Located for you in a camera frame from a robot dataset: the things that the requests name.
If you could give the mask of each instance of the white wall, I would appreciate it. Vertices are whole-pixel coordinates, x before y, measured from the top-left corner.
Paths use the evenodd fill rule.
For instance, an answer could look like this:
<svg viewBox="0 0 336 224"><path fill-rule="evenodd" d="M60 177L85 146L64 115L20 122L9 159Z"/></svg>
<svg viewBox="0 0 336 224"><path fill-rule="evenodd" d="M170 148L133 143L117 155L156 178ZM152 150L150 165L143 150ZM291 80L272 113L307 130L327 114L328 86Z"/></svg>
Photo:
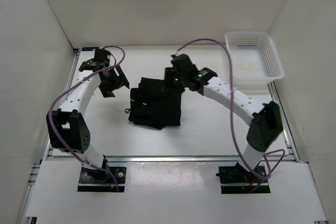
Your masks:
<svg viewBox="0 0 336 224"><path fill-rule="evenodd" d="M179 45L268 31L285 0L48 0L74 47Z"/></svg>
<svg viewBox="0 0 336 224"><path fill-rule="evenodd" d="M300 158L336 223L336 0L288 0L270 34L286 72L276 85Z"/></svg>
<svg viewBox="0 0 336 224"><path fill-rule="evenodd" d="M0 0L0 223L15 223L73 50L46 0Z"/></svg>

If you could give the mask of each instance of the white cable clip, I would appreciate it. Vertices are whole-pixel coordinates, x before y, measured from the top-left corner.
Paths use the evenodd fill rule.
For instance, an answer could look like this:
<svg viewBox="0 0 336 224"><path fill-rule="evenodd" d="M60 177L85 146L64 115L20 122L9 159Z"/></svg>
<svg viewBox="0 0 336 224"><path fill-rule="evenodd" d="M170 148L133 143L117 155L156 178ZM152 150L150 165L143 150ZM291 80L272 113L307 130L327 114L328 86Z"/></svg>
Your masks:
<svg viewBox="0 0 336 224"><path fill-rule="evenodd" d="M238 90L238 87L233 87L233 88L230 90L229 94L235 92L236 90Z"/></svg>
<svg viewBox="0 0 336 224"><path fill-rule="evenodd" d="M81 79L81 80L78 80L77 82L76 82L76 84L78 84L78 83L85 83L86 81L83 81L83 79Z"/></svg>
<svg viewBox="0 0 336 224"><path fill-rule="evenodd" d="M174 54L172 54L172 56L174 56L173 58L179 56L179 55L178 55L178 52L179 52L179 51L176 51Z"/></svg>

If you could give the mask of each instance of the metal frame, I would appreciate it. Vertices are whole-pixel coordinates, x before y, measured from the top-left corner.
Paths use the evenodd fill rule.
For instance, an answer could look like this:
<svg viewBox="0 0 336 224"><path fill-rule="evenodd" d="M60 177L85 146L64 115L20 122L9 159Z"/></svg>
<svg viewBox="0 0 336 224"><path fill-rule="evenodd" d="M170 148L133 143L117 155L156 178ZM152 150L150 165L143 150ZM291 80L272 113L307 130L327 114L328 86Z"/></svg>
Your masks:
<svg viewBox="0 0 336 224"><path fill-rule="evenodd" d="M69 89L71 86L72 79L76 71L76 66L77 66L77 62L79 59L79 55L80 55L80 49L76 49L75 57L70 67L67 81L63 88L63 92ZM285 112L283 110L275 83L271 82L268 85L268 89L269 89L271 98L276 103L279 104L281 119L282 119L282 123L284 126L283 134L285 136L289 154L284 157L283 162L293 162L293 161L302 162L299 159L299 155L298 155L292 134L290 132L290 127L286 119ZM45 148L45 151L43 153L41 160L46 161L49 159L49 160L59 160L60 161L60 160L72 158L70 156L69 157L50 156L52 153L52 150L53 149L51 148L51 145L50 145L50 139L48 139L47 145L46 145L46 148ZM127 166L127 162L236 162L237 161L237 156L107 156L107 158L109 162L114 162L113 165L115 166L119 166L119 165ZM270 161L277 161L279 159L279 156L278 155L269 156L268 159ZM25 212L28 207L28 203L29 203L32 191L33 191L32 187L34 186L35 181L37 179L38 171L39 171L39 165L34 165L31 175L29 177L27 193L26 193L26 196L25 196L25 199L24 199L24 202L23 202L20 214L19 214L17 224L31 224L36 221L36 218L34 217L29 217L29 218L25 217Z"/></svg>
<svg viewBox="0 0 336 224"><path fill-rule="evenodd" d="M268 89L269 89L269 92L271 94L272 100L275 101L279 105L282 124L284 126L283 127L283 134L285 136L285 140L287 142L287 145L289 145L291 150L293 151L295 161L301 162L301 160L299 158L298 151L296 149L296 146L295 146L295 143L294 143L294 140L293 140L292 133L290 131L290 127L289 127L289 124L288 124L288 121L287 121L287 118L286 118L286 115L285 115L285 111L283 110L283 107L282 107L282 104L281 104L281 101L280 101L280 97L279 97L277 88L275 86L275 83L271 82L268 85Z"/></svg>
<svg viewBox="0 0 336 224"><path fill-rule="evenodd" d="M72 83L72 80L73 80L73 76L75 75L79 55L80 55L80 49L75 49L75 57L72 61L71 67L69 69L68 77L67 77L67 80L65 82L65 85L63 87L62 92L65 92L66 90L68 90L71 87L71 83ZM62 103L64 101L64 99L66 99L66 97L62 97L60 99L60 103ZM41 159L42 161L47 160L50 149L51 149L50 138L48 137L47 145L45 147L45 150L44 150L44 153L43 153L43 156L42 156L42 159Z"/></svg>

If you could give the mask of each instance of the plastic basket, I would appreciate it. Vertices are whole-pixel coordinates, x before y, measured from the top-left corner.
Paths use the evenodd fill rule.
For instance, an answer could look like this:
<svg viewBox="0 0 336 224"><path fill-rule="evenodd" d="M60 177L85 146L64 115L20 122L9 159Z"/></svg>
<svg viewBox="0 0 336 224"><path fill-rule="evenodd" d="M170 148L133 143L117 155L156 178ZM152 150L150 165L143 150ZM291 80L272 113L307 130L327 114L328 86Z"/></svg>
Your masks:
<svg viewBox="0 0 336 224"><path fill-rule="evenodd" d="M230 31L225 34L233 62L234 84L243 88L266 85L285 73L268 33Z"/></svg>

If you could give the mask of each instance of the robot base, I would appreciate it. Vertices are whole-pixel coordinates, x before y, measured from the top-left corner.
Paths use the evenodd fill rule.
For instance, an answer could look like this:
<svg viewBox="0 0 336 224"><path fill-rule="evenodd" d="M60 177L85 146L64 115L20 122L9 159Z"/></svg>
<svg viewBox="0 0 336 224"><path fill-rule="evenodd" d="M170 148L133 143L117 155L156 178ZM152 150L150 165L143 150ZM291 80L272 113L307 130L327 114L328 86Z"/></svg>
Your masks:
<svg viewBox="0 0 336 224"><path fill-rule="evenodd" d="M117 180L119 193L123 193L125 191L126 167L109 167L109 169ZM101 175L97 176L92 171L82 167L77 191L117 193L116 186L113 185L112 179L107 174L101 177Z"/></svg>
<svg viewBox="0 0 336 224"><path fill-rule="evenodd" d="M258 165L255 168L255 172L264 176L265 167ZM216 176L220 177L222 194L247 194L261 181L261 179L256 178L251 173L245 170L239 170L237 166L221 166ZM266 180L251 193L268 194L270 192L268 181Z"/></svg>

